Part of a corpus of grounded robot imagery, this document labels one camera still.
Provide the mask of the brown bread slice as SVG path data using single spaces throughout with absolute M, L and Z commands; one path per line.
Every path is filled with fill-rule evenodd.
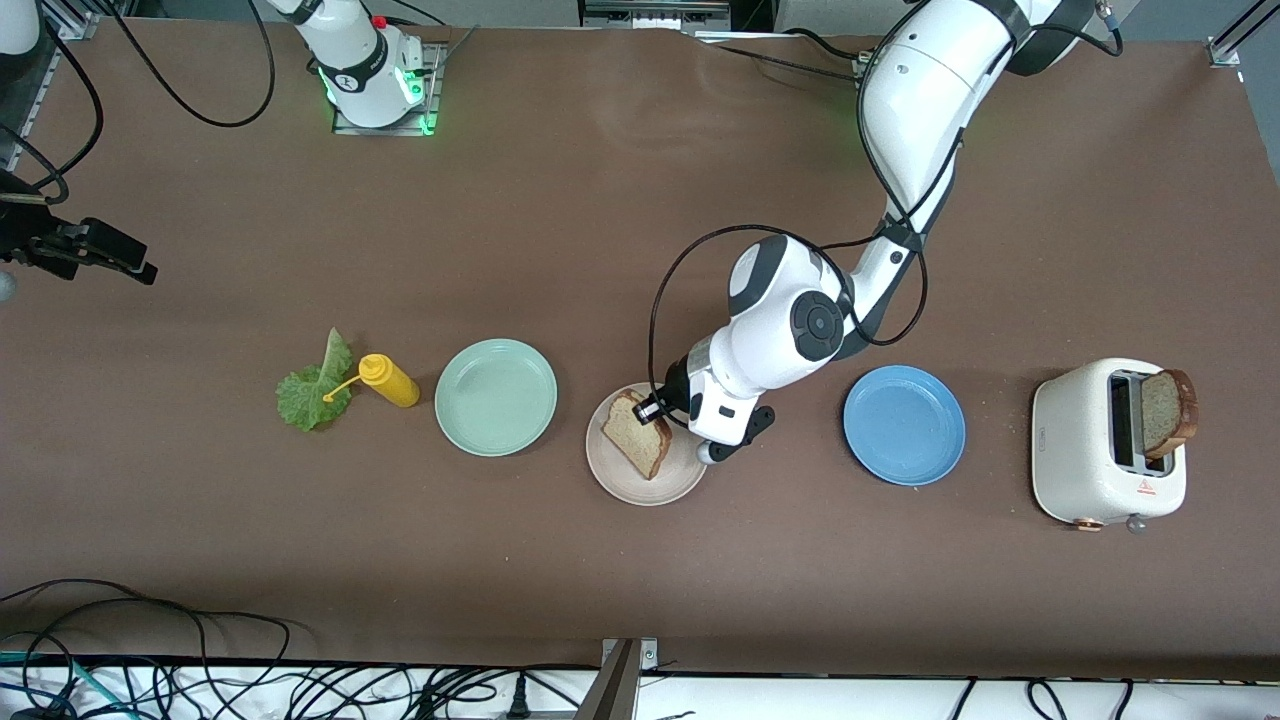
M 1165 369 L 1140 382 L 1143 454 L 1156 460 L 1193 438 L 1199 425 L 1199 405 L 1190 377 Z
M 662 415 L 640 421 L 635 409 L 644 401 L 636 389 L 620 391 L 611 400 L 602 430 L 645 480 L 654 480 L 669 452 L 673 432 Z

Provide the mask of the green lettuce leaf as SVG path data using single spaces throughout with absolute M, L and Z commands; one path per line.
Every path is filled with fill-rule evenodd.
M 280 419 L 302 432 L 311 432 L 339 418 L 349 406 L 348 380 L 355 356 L 337 328 L 330 328 L 323 360 L 292 372 L 276 386 Z

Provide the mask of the yellow mustard squeeze bottle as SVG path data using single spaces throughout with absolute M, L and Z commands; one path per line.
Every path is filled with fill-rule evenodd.
M 338 392 L 355 382 L 372 388 L 397 407 L 412 407 L 421 397 L 419 384 L 393 360 L 383 354 L 367 354 L 358 360 L 357 375 L 340 382 L 334 389 L 325 393 L 323 402 L 334 404 Z

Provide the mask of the beige plate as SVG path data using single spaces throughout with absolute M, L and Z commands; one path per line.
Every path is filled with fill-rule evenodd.
M 698 459 L 701 439 L 666 419 L 673 441 L 657 478 L 645 480 L 602 430 L 611 400 L 627 388 L 644 397 L 650 393 L 646 384 L 625 386 L 596 407 L 585 434 L 588 465 L 600 487 L 626 503 L 646 507 L 671 503 L 692 491 L 707 470 L 707 465 Z

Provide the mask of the mint green plate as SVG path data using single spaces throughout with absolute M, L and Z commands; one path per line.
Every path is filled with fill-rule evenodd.
M 470 345 L 447 363 L 434 407 L 453 446 L 479 457 L 500 457 L 540 438 L 558 397 L 556 373 L 536 348 L 494 338 Z

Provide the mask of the blue plate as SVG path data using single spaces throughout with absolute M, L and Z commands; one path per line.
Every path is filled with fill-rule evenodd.
M 892 486 L 923 487 L 950 474 L 964 454 L 966 423 L 952 391 L 908 365 L 879 366 L 858 379 L 841 411 L 852 456 Z

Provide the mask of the white toaster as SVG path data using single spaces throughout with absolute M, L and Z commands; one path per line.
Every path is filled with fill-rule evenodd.
M 1124 525 L 1140 534 L 1151 520 L 1180 509 L 1187 443 L 1156 460 L 1143 454 L 1140 382 L 1165 369 L 1106 357 L 1036 389 L 1030 478 L 1048 516 L 1076 530 Z

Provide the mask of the aluminium side frame rail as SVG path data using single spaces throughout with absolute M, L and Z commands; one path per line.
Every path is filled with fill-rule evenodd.
M 0 167 L 20 154 L 4 129 L 29 132 L 63 45 L 90 38 L 100 17 L 99 0 L 0 0 Z

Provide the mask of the grey metal table bracket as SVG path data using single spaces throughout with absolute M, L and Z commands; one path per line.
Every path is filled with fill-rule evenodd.
M 602 667 L 573 720 L 635 720 L 639 682 L 658 662 L 657 638 L 604 639 Z

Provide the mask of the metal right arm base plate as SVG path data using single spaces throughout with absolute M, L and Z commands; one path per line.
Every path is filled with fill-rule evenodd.
M 358 92 L 348 91 L 355 77 L 324 70 L 326 99 L 333 109 L 332 132 L 339 136 L 430 137 L 440 110 L 447 44 L 402 36 L 396 54 Z

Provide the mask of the dark metal equipment frame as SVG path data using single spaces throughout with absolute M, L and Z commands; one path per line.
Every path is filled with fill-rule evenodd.
M 731 31 L 730 0 L 577 0 L 582 27 L 600 29 Z

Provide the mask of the aluminium profile rail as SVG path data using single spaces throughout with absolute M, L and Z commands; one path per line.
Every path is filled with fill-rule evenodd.
M 1211 65 L 1238 67 L 1240 49 L 1276 18 L 1280 18 L 1280 0 L 1251 0 L 1242 14 L 1208 38 L 1206 51 Z

